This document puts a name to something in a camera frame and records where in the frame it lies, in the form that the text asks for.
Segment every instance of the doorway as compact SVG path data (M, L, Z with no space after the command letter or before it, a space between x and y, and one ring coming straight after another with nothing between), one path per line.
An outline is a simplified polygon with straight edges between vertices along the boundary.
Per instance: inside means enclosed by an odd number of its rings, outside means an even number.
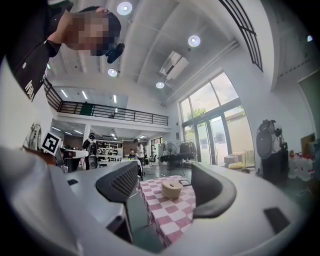
M202 163L225 165L230 146L223 120L221 116L217 116L196 125L198 159Z

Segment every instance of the round beige box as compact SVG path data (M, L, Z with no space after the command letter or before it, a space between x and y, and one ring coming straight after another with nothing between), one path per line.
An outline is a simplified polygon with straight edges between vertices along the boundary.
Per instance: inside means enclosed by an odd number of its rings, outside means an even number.
M166 180L162 182L161 194L169 199L177 199L183 187L184 186L177 181Z

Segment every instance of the large window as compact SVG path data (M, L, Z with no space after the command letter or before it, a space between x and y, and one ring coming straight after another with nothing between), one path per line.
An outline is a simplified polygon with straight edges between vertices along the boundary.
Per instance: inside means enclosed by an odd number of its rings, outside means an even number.
M221 105L238 98L238 94L234 86L225 73L222 73L221 75L213 79L211 81L211 84L215 90L217 97L219 98Z
M227 156L237 155L244 166L255 166L253 138L241 105L225 73L180 103L184 140L194 141L199 161L228 167Z
M246 112L238 106L224 113L229 131L232 154L246 167L255 166L255 151Z
M216 94L210 83L207 83L204 87L192 94L190 100L193 109L193 117L200 116L203 113L219 107Z
M184 101L181 102L181 116L182 116L182 121L188 121L191 119L191 108L189 104L189 98L186 98Z

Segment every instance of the pink checkered tablecloth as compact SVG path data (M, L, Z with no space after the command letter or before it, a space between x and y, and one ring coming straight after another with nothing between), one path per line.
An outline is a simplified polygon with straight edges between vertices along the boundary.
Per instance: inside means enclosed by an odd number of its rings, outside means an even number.
M184 186L180 197L170 200L161 194L163 181L180 181L175 175L141 181L137 187L149 218L164 247L180 238L192 223L196 196L192 186Z

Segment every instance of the concrete floor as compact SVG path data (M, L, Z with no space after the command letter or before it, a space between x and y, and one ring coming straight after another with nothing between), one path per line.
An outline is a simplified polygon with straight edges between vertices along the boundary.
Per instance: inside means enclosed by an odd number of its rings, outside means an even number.
M184 173L181 168L176 168L171 173L167 170L167 166L160 164L153 167L144 166L145 177L143 181L151 180L161 175L173 176L180 175L189 181L191 181L191 169L184 169ZM147 226L148 216L144 202L139 194L129 198L127 202L127 210L132 230L133 244L139 248L152 253L159 253L164 249L157 233L152 225Z

